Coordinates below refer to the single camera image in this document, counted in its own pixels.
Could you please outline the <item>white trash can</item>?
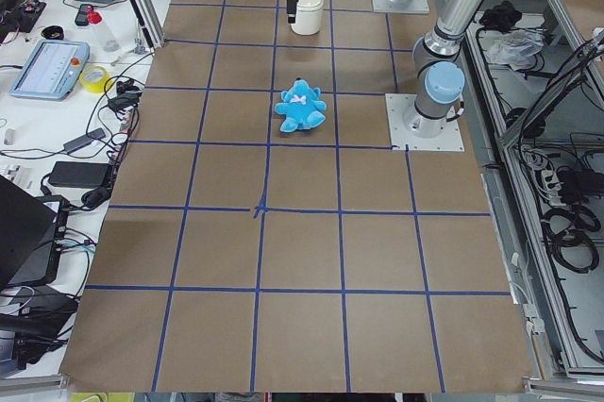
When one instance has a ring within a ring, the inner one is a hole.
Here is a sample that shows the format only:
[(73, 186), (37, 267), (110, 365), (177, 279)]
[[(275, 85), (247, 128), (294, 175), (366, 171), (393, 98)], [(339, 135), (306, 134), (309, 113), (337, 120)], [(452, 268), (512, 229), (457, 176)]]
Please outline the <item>white trash can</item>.
[(295, 22), (290, 24), (297, 35), (309, 36), (319, 32), (322, 23), (324, 0), (298, 0)]

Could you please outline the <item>blue plush teddy bear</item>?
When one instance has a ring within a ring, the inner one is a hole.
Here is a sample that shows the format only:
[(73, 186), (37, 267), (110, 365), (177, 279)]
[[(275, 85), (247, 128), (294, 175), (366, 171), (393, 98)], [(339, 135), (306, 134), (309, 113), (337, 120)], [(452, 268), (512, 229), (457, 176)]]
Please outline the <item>blue plush teddy bear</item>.
[(312, 88), (307, 80), (297, 78), (289, 90), (281, 93), (281, 101), (275, 105), (275, 112), (285, 117), (279, 130), (291, 133), (321, 125), (326, 120), (327, 104), (320, 96), (318, 87)]

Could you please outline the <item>clear bottle red cap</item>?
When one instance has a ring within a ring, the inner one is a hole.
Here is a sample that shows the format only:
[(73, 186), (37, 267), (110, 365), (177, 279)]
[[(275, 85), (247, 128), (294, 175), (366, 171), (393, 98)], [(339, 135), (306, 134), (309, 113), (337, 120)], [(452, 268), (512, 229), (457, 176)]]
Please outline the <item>clear bottle red cap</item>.
[(104, 51), (115, 52), (120, 49), (120, 44), (117, 42), (109, 26), (101, 14), (92, 6), (88, 6), (87, 20), (89, 27)]

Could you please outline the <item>black cloth bundle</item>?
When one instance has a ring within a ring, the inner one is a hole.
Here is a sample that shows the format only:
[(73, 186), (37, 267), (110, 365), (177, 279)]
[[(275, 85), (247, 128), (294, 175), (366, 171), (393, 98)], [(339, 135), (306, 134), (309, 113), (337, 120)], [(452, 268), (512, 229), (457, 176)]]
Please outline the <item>black cloth bundle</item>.
[(504, 0), (499, 5), (485, 10), (478, 22), (486, 30), (510, 33), (522, 17), (521, 11), (517, 10), (510, 1)]

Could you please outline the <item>black phone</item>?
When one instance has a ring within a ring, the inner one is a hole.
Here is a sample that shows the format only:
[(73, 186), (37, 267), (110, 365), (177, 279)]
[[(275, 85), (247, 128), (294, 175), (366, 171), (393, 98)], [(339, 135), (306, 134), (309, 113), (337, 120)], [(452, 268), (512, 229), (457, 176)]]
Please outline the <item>black phone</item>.
[(79, 27), (88, 26), (89, 25), (88, 15), (91, 10), (93, 10), (93, 6), (91, 4), (86, 4), (86, 3), (81, 4), (78, 7), (78, 11), (76, 13), (75, 25), (79, 26)]

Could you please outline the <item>yellow tape roll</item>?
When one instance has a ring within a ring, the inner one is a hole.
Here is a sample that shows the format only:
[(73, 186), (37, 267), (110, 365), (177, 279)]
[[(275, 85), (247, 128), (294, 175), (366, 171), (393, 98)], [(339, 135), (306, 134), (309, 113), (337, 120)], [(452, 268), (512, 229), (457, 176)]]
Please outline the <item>yellow tape roll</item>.
[(79, 75), (78, 80), (84, 89), (91, 93), (104, 93), (112, 85), (109, 72), (99, 65), (86, 67)]

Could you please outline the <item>crumpled white cloth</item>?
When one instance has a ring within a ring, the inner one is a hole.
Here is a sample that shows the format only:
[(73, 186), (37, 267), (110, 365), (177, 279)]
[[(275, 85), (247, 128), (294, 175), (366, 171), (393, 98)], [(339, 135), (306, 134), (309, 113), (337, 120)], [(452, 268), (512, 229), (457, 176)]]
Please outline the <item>crumpled white cloth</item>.
[(544, 37), (536, 32), (516, 30), (494, 40), (485, 57), (491, 64), (508, 65), (513, 70), (530, 68), (544, 47)]

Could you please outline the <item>small grey adapter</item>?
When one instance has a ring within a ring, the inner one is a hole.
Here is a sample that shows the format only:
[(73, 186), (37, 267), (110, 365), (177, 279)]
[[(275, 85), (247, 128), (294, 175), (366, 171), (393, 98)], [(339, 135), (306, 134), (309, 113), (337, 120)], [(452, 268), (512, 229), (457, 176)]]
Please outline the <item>small grey adapter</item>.
[(94, 130), (90, 130), (87, 133), (74, 138), (63, 145), (63, 152), (70, 155), (77, 150), (80, 150), (93, 142), (102, 140), (106, 137), (105, 130), (101, 127), (98, 127)]

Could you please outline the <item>black small bowl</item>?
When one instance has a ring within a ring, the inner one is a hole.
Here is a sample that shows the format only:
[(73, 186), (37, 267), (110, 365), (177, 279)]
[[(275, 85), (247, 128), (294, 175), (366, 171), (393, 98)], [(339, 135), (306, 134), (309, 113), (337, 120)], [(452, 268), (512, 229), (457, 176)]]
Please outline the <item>black small bowl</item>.
[(50, 25), (41, 31), (41, 36), (47, 40), (61, 41), (64, 39), (64, 30), (59, 25)]

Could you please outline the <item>near teach pendant tablet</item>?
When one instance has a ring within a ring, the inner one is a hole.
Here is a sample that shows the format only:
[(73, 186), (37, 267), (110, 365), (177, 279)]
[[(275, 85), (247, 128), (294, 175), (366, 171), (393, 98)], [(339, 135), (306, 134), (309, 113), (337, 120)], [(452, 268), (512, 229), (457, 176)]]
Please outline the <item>near teach pendant tablet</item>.
[(42, 40), (25, 62), (9, 94), (60, 101), (73, 90), (89, 55), (90, 46), (86, 42)]

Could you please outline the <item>black power adapter brick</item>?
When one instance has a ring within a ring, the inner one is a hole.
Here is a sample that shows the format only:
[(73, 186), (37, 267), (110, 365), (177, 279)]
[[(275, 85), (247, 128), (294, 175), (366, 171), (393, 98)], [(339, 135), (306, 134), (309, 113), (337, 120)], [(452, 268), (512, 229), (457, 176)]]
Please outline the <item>black power adapter brick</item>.
[(57, 161), (48, 183), (62, 188), (97, 188), (109, 176), (110, 165), (97, 162)]

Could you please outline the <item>black laptop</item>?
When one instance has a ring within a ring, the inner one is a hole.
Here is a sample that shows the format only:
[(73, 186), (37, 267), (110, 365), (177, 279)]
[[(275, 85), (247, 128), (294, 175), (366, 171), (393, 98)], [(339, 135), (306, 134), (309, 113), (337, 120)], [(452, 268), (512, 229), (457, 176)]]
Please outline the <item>black laptop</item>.
[(68, 201), (34, 197), (1, 179), (1, 287), (37, 287), (55, 280), (59, 241), (65, 236)]

